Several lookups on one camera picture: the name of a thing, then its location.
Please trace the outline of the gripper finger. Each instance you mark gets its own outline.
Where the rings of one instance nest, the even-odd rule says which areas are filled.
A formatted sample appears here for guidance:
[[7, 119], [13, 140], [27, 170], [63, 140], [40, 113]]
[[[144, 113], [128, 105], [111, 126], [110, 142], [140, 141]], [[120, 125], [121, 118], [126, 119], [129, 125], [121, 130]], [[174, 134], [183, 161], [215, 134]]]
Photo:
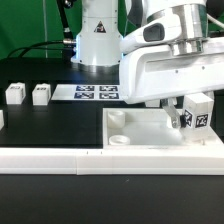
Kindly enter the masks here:
[[173, 100], [171, 98], [166, 98], [162, 100], [162, 108], [166, 111], [171, 119], [171, 125], [173, 128], [180, 128], [180, 114], [174, 106]]

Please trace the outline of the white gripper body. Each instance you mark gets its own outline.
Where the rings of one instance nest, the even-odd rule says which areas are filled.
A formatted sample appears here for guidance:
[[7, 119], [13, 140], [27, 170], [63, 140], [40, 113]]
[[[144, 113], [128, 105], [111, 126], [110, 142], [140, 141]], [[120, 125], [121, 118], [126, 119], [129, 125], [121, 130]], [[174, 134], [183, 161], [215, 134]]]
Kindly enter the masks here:
[[119, 68], [120, 96], [128, 104], [224, 89], [224, 47], [173, 56], [168, 46], [141, 48]]

